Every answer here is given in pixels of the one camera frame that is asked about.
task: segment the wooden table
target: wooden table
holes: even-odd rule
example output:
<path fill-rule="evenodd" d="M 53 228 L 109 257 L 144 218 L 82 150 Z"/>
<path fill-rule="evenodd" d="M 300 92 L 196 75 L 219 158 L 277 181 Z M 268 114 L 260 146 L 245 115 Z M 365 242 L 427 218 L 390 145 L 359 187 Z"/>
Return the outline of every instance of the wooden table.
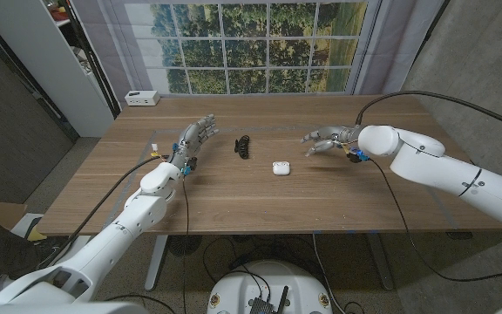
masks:
<path fill-rule="evenodd" d="M 342 149 L 305 157 L 311 143 L 300 144 L 319 126 L 353 125 L 374 96 L 224 97 L 161 99 L 157 106 L 127 107 L 96 145 L 38 230 L 69 235 L 115 181 L 141 160 L 150 146 L 169 154 L 180 132 L 192 122 L 216 115 L 220 133 L 205 143 L 198 167 L 186 178 L 191 234 L 404 232 L 383 177 L 371 162 L 354 164 Z M 387 99 L 372 106 L 364 124 L 385 124 L 440 140 L 447 154 L 468 157 L 411 97 Z M 234 141 L 251 138 L 250 158 L 234 153 Z M 273 161 L 291 164 L 291 175 L 274 176 Z M 457 197 L 399 178 L 390 158 L 377 162 L 388 175 L 406 221 L 413 231 L 502 229 L 502 223 Z M 158 162 L 125 179 L 83 229 L 96 234 L 123 209 L 142 176 Z M 186 204 L 181 185 L 165 218 L 149 232 L 185 233 Z"/>

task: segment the small white box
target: small white box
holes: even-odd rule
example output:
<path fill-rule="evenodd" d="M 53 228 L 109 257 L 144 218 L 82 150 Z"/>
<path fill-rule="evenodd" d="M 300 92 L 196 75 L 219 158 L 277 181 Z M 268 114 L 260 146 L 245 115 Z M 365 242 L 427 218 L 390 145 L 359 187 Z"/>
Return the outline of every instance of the small white box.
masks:
<path fill-rule="evenodd" d="M 154 106 L 158 100 L 160 95 L 156 91 L 130 91 L 125 96 L 129 106 Z"/>

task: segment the cable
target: cable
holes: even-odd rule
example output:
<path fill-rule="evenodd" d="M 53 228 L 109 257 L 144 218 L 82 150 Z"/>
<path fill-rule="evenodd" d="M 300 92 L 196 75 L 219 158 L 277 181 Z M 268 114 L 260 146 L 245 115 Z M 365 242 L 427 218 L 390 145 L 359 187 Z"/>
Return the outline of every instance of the cable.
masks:
<path fill-rule="evenodd" d="M 329 289 L 330 297 L 332 298 L 332 301 L 334 301 L 338 310 L 340 310 L 342 314 L 346 314 L 346 312 L 342 309 L 340 304 L 338 304 L 338 301 L 336 301 L 335 296 L 332 294 L 332 289 L 330 288 L 329 279 L 327 278 L 327 275 L 324 271 L 324 267 L 322 266 L 321 257 L 319 257 L 319 252 L 317 252 L 317 242 L 315 240 L 315 234 L 313 234 L 313 248 L 315 249 L 315 256 L 317 256 L 317 262 L 319 262 L 319 266 L 321 266 L 322 276 L 324 277 L 325 283 L 327 283 L 327 288 Z"/>
<path fill-rule="evenodd" d="M 187 199 L 187 191 L 185 190 L 185 175 L 183 176 L 183 195 L 185 196 L 185 204 L 187 205 L 187 229 L 185 233 L 185 242 L 183 243 L 183 312 L 187 314 L 187 304 L 185 302 L 185 254 L 187 251 L 187 238 L 189 237 L 189 200 Z"/>
<path fill-rule="evenodd" d="M 471 109 L 477 110 L 477 111 L 479 111 L 479 112 L 481 112 L 483 114 L 487 114 L 490 117 L 493 117 L 493 118 L 495 118 L 495 119 L 497 119 L 499 121 L 502 121 L 502 115 L 494 113 L 493 111 L 487 110 L 487 109 L 482 108 L 480 106 L 474 105 L 474 104 L 472 104 L 470 102 L 467 102 L 465 100 L 462 100 L 462 99 L 456 99 L 456 98 L 453 98 L 451 96 L 445 96 L 445 95 L 441 95 L 441 94 L 434 93 L 434 92 L 402 91 L 402 92 L 392 92 L 390 94 L 386 94 L 384 96 L 381 96 L 378 99 L 371 100 L 367 105 L 365 105 L 362 108 L 362 110 L 357 115 L 356 125 L 359 126 L 359 125 L 362 124 L 363 113 L 371 105 L 373 105 L 373 104 L 375 104 L 375 103 L 377 103 L 377 102 L 379 102 L 379 101 L 381 101 L 383 99 L 387 99 L 387 98 L 394 97 L 394 96 L 400 96 L 400 95 L 424 95 L 424 96 L 434 97 L 434 98 L 438 98 L 438 99 L 449 100 L 449 101 L 455 102 L 457 104 L 460 104 L 462 106 L 470 107 Z"/>
<path fill-rule="evenodd" d="M 208 248 L 210 248 L 213 244 L 215 244 L 219 240 L 226 240 L 226 241 L 228 241 L 230 243 L 230 245 L 232 246 L 232 251 L 234 252 L 234 258 L 237 258 L 237 254 L 235 253 L 235 246 L 234 246 L 234 244 L 229 239 L 227 239 L 225 237 L 220 237 L 220 238 L 218 238 L 218 239 L 210 242 L 205 247 L 205 251 L 202 253 L 202 264 L 205 267 L 205 271 L 207 272 L 208 277 L 210 277 L 210 280 L 212 280 L 214 284 L 218 283 L 218 281 L 216 279 L 214 279 L 213 275 L 210 273 L 210 270 L 208 270 L 207 263 L 206 263 L 206 256 L 207 256 Z"/>
<path fill-rule="evenodd" d="M 248 268 L 247 268 L 247 266 L 245 266 L 245 264 L 242 264 L 241 266 L 243 266 L 243 268 L 245 269 L 245 271 L 249 275 L 251 275 L 251 277 L 253 278 L 254 282 L 257 283 L 257 287 L 259 287 L 259 298 L 262 300 L 262 289 L 261 289 L 261 285 L 257 281 L 257 278 L 254 277 L 254 275 L 248 270 Z"/>
<path fill-rule="evenodd" d="M 226 275 L 229 275 L 229 274 L 232 274 L 232 273 L 244 273 L 244 274 L 248 274 L 248 275 L 251 275 L 251 276 L 257 276 L 259 279 L 261 279 L 267 285 L 267 289 L 268 289 L 267 303 L 270 301 L 270 286 L 268 285 L 267 281 L 263 277 L 255 274 L 255 273 L 252 273 L 252 272 L 250 272 L 248 270 L 232 270 L 232 271 L 228 272 Z"/>
<path fill-rule="evenodd" d="M 208 270 L 208 267 L 207 267 L 207 262 L 206 262 L 206 255 L 207 255 L 207 251 L 208 251 L 208 248 L 210 248 L 211 245 L 213 245 L 214 243 L 218 242 L 219 240 L 226 240 L 230 243 L 230 246 L 232 247 L 232 251 L 234 252 L 234 258 L 237 259 L 237 254 L 235 253 L 235 246 L 234 244 L 227 238 L 225 237 L 220 237 L 212 242 L 210 242 L 206 247 L 205 247 L 205 251 L 202 253 L 202 264 L 203 266 L 205 267 L 205 271 L 207 272 L 208 276 L 210 277 L 210 279 L 214 282 L 214 284 L 216 284 L 218 281 L 216 279 L 214 279 L 213 275 L 210 273 L 210 270 Z M 252 274 L 248 268 L 242 264 L 241 266 L 243 266 L 243 268 L 249 273 L 249 274 Z M 262 300 L 262 289 L 261 289 L 261 285 L 259 284 L 259 282 L 257 281 L 257 279 L 251 275 L 251 277 L 253 278 L 253 280 L 255 281 L 255 283 L 257 283 L 257 287 L 259 287 L 259 298 Z"/>
<path fill-rule="evenodd" d="M 346 305 L 344 305 L 344 310 L 346 311 L 348 306 L 350 306 L 352 304 L 357 305 L 360 308 L 360 310 L 362 310 L 362 314 L 365 314 L 365 310 L 363 309 L 363 307 L 358 302 L 354 302 L 354 301 L 349 301 L 348 303 L 346 303 Z"/>
<path fill-rule="evenodd" d="M 108 193 L 106 193 L 104 195 L 104 197 L 102 198 L 102 200 L 100 200 L 98 202 L 98 204 L 94 207 L 94 209 L 88 214 L 88 216 L 83 220 L 83 222 L 80 223 L 80 225 L 78 225 L 77 229 L 69 236 L 69 238 L 67 239 L 67 241 L 65 241 L 63 244 L 61 244 L 61 246 L 59 247 L 59 249 L 55 250 L 51 256 L 52 258 L 48 258 L 46 260 L 46 262 L 44 263 L 41 263 L 40 266 L 39 266 L 39 269 L 43 269 L 43 268 L 46 268 L 48 266 L 49 263 L 51 263 L 51 261 L 54 259 L 55 256 L 58 256 L 59 253 L 61 253 L 62 250 L 64 250 L 64 248 L 67 247 L 67 245 L 69 245 L 71 242 L 77 240 L 78 238 L 78 233 L 80 232 L 80 230 L 82 230 L 86 223 L 88 223 L 88 221 L 91 220 L 91 218 L 94 216 L 94 214 L 96 214 L 96 212 L 98 211 L 98 209 L 100 208 L 100 206 L 102 206 L 102 204 L 105 202 L 105 200 L 107 200 L 107 198 L 113 193 L 113 191 L 119 186 L 119 184 L 129 175 L 131 174 L 133 171 L 139 169 L 140 167 L 142 167 L 143 165 L 149 163 L 150 161 L 153 161 L 153 160 L 157 160 L 159 157 L 158 156 L 155 156 L 155 157 L 151 157 L 141 163 L 139 163 L 137 166 L 131 168 L 129 171 L 127 171 L 125 174 L 123 174 L 121 176 L 121 178 L 119 178 L 119 180 L 113 185 L 112 188 L 110 188 L 110 190 L 108 191 Z"/>
<path fill-rule="evenodd" d="M 404 214 L 402 212 L 402 209 L 400 208 L 400 204 L 398 204 L 397 197 L 394 195 L 394 191 L 392 191 L 392 188 L 390 187 L 389 180 L 387 180 L 387 176 L 384 174 L 384 171 L 381 169 L 381 167 L 379 166 L 379 164 L 377 164 L 376 161 L 372 160 L 371 158 L 370 158 L 370 160 L 373 161 L 373 163 L 375 164 L 375 166 L 379 168 L 379 171 L 383 175 L 384 181 L 387 183 L 387 187 L 389 187 L 389 191 L 392 194 L 392 198 L 394 199 L 394 202 L 397 205 L 398 212 L 400 212 L 400 217 L 402 217 L 402 222 L 404 223 L 404 227 L 406 228 L 406 235 L 408 236 L 408 238 L 410 238 L 411 246 L 412 246 L 412 248 L 414 248 L 414 250 L 416 251 L 417 256 L 422 260 L 422 262 L 424 262 L 424 264 L 425 264 L 425 266 L 427 266 L 427 268 L 429 268 L 437 276 L 440 276 L 443 279 L 446 279 L 446 280 L 449 280 L 449 281 L 453 281 L 453 282 L 458 282 L 458 283 L 469 283 L 469 282 L 475 282 L 475 281 L 480 281 L 480 280 L 492 279 L 492 278 L 497 278 L 497 277 L 501 277 L 502 276 L 502 272 L 501 272 L 501 273 L 497 273 L 497 274 L 492 274 L 492 275 L 488 275 L 488 276 L 474 277 L 474 278 L 452 278 L 452 277 L 445 276 L 445 275 L 441 274 L 440 272 L 436 271 L 431 265 L 429 265 L 429 263 L 427 263 L 427 261 L 425 261 L 424 257 L 419 252 L 419 250 L 417 250 L 416 244 L 414 243 L 414 240 L 411 237 L 411 233 L 410 233 L 410 229 L 408 228 L 408 224 L 406 223 L 406 219 L 404 218 Z"/>
<path fill-rule="evenodd" d="M 157 299 L 157 298 L 144 296 L 144 295 L 141 295 L 141 294 L 138 294 L 138 293 L 132 293 L 132 294 L 128 294 L 128 295 L 121 295 L 121 296 L 116 296 L 116 297 L 110 297 L 110 298 L 107 298 L 107 299 L 106 299 L 106 301 L 112 301 L 112 300 L 116 300 L 116 299 L 119 299 L 119 298 L 126 298 L 126 297 L 140 297 L 140 298 L 142 298 L 142 299 L 146 299 L 146 300 L 154 301 L 154 302 L 156 302 L 157 304 L 160 304 L 160 305 L 164 306 L 165 308 L 167 308 L 167 309 L 168 309 L 169 311 L 171 311 L 173 314 L 175 314 L 175 312 L 172 310 L 172 308 L 170 307 L 170 305 L 165 304 L 164 302 L 160 301 L 160 300 L 159 300 L 159 299 Z"/>

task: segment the window pane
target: window pane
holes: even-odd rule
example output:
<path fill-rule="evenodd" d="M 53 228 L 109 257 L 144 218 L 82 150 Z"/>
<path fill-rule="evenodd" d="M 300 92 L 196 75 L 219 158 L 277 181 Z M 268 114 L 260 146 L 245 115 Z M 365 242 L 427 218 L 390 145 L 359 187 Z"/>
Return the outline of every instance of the window pane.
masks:
<path fill-rule="evenodd" d="M 307 66 L 310 40 L 271 40 L 270 66 Z"/>
<path fill-rule="evenodd" d="M 159 81 L 155 81 L 158 78 L 152 75 L 151 70 L 153 69 L 148 69 L 147 71 L 149 71 L 148 73 L 149 77 L 151 79 L 154 79 L 152 82 L 153 87 L 156 85 L 163 84 Z M 167 73 L 166 77 L 170 93 L 189 93 L 189 84 L 187 83 L 187 76 L 185 75 L 185 70 L 166 70 L 166 73 Z"/>
<path fill-rule="evenodd" d="M 267 79 L 264 70 L 228 71 L 230 93 L 262 93 L 266 92 Z"/>
<path fill-rule="evenodd" d="M 169 4 L 151 4 L 150 11 L 154 16 L 152 35 L 159 37 L 176 36 Z"/>
<path fill-rule="evenodd" d="M 351 65 L 356 47 L 357 39 L 317 39 L 312 65 Z"/>
<path fill-rule="evenodd" d="M 223 4 L 222 22 L 226 37 L 266 37 L 266 4 Z"/>
<path fill-rule="evenodd" d="M 270 36 L 312 36 L 315 3 L 270 5 Z"/>
<path fill-rule="evenodd" d="M 181 36 L 218 37 L 220 35 L 217 4 L 175 4 L 173 11 Z"/>
<path fill-rule="evenodd" d="M 267 62 L 267 41 L 227 40 L 226 60 L 228 67 L 265 66 Z"/>
<path fill-rule="evenodd" d="M 349 69 L 312 69 L 309 92 L 344 92 Z"/>
<path fill-rule="evenodd" d="M 146 66 L 183 66 L 177 40 L 137 39 Z"/>
<path fill-rule="evenodd" d="M 225 94 L 224 70 L 189 70 L 193 94 Z"/>
<path fill-rule="evenodd" d="M 220 40 L 181 41 L 187 66 L 224 66 Z"/>
<path fill-rule="evenodd" d="M 367 3 L 325 3 L 319 5 L 317 36 L 358 36 Z"/>
<path fill-rule="evenodd" d="M 307 70 L 270 70 L 269 92 L 305 92 Z"/>

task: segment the floor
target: floor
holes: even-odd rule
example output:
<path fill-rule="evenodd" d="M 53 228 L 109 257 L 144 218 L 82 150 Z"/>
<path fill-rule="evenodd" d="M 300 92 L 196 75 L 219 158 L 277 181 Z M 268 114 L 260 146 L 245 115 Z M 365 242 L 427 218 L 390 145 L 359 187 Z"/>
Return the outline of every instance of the floor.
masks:
<path fill-rule="evenodd" d="M 438 22 L 404 83 L 404 90 L 441 92 L 502 114 L 502 2 L 452 1 Z M 481 167 L 502 174 L 502 124 L 479 113 L 433 99 L 420 99 L 441 126 Z M 80 139 L 64 160 L 26 202 L 43 213 L 72 177 L 98 139 Z M 272 236 L 234 242 L 237 255 L 255 245 L 254 258 L 272 257 Z M 288 248 L 285 258 L 308 267 L 314 256 L 303 242 L 310 235 L 276 237 Z M 447 276 L 482 276 L 502 271 L 502 233 L 475 233 L 470 240 L 452 240 L 444 233 L 415 234 L 414 241 L 428 262 Z M 203 266 L 203 251 L 218 236 L 205 236 L 187 257 L 187 312 L 206 309 L 214 283 Z M 104 281 L 97 299 L 131 292 L 157 297 L 181 313 L 182 260 L 168 253 L 156 290 L 146 293 L 143 282 L 153 248 L 151 235 L 141 236 Z M 415 256 L 405 235 L 383 235 L 383 244 L 397 289 L 381 289 L 369 248 L 362 235 L 318 235 L 320 255 L 341 304 L 360 303 L 366 313 L 493 313 L 502 308 L 502 278 L 476 283 L 452 283 L 431 273 Z M 299 253 L 299 260 L 291 252 Z M 207 252 L 214 277 L 234 260 L 229 243 L 220 240 Z M 351 305 L 348 313 L 360 313 Z M 163 312 L 146 301 L 151 313 Z"/>

